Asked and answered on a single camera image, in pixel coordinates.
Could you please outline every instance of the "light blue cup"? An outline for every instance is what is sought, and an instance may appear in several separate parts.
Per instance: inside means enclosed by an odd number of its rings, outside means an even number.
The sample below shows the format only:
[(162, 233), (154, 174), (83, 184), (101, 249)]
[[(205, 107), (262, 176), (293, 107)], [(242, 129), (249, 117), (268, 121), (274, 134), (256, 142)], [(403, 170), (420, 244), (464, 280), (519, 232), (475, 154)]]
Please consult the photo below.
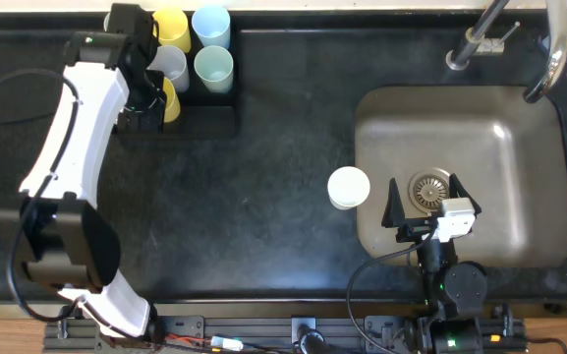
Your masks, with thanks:
[(199, 8), (192, 16), (192, 27), (203, 46), (228, 49), (231, 45), (231, 16), (219, 5)]
[(194, 69), (211, 92), (225, 93), (233, 86), (233, 56), (221, 46), (210, 45), (199, 51)]

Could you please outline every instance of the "chrome faucet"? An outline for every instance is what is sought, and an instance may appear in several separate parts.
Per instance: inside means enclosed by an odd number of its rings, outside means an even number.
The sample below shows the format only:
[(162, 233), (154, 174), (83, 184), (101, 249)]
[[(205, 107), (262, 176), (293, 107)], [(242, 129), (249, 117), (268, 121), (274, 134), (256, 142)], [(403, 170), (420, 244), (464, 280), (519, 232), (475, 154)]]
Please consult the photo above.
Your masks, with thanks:
[[(484, 11), (475, 26), (467, 29), (465, 37), (456, 50), (451, 50), (446, 55), (446, 63), (453, 70), (464, 70), (469, 65), (472, 56), (484, 52), (481, 45), (486, 38), (484, 35), (492, 25), (492, 22), (501, 14), (509, 0), (494, 0)], [(556, 84), (567, 61), (567, 2), (566, 0), (546, 0), (547, 19), (549, 20), (549, 55), (545, 73), (539, 81), (526, 88), (523, 98), (528, 103), (538, 101)], [(517, 28), (515, 25), (504, 37), (494, 45), (503, 45), (503, 41)], [(487, 50), (486, 54), (500, 54), (500, 50)]]

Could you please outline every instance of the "yellow cup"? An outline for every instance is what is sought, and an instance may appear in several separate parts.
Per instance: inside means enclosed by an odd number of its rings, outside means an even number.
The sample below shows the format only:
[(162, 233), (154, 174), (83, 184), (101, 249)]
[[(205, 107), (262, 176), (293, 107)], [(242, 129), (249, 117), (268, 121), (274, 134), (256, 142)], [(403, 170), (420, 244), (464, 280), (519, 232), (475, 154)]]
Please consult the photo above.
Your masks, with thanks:
[(192, 50), (192, 39), (189, 35), (189, 22), (185, 13), (177, 8), (166, 8), (155, 12), (154, 19), (158, 22), (161, 45), (174, 45), (184, 53)]
[(173, 122), (181, 114), (181, 103), (178, 101), (176, 90), (172, 82), (167, 78), (163, 78), (163, 91), (167, 94), (167, 103), (165, 103), (165, 118), (163, 123)]

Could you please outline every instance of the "faucet handle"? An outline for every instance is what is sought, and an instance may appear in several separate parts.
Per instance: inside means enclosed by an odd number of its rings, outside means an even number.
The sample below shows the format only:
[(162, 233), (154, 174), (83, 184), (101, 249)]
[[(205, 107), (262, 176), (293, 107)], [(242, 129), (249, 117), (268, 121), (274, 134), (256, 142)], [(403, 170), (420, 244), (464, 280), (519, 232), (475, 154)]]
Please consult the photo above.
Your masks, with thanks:
[(475, 52), (475, 55), (501, 55), (504, 49), (504, 42), (521, 24), (517, 21), (515, 25), (506, 32), (501, 38), (485, 38)]

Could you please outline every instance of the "sink basin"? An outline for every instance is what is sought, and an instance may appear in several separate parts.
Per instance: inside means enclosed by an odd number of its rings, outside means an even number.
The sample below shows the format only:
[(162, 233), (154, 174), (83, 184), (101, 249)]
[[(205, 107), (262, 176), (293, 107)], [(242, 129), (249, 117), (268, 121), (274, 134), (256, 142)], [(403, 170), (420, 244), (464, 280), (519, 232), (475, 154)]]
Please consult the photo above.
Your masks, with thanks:
[(410, 246), (381, 227), (390, 178), (406, 216), (420, 217), (448, 197), (446, 180), (455, 173), (482, 207), (473, 233), (455, 240), (461, 261), (536, 267), (567, 259), (567, 167), (558, 114), (547, 99), (524, 102), (523, 90), (379, 88), (362, 99), (356, 165), (370, 179), (370, 195), (358, 207), (358, 235), (372, 256)]

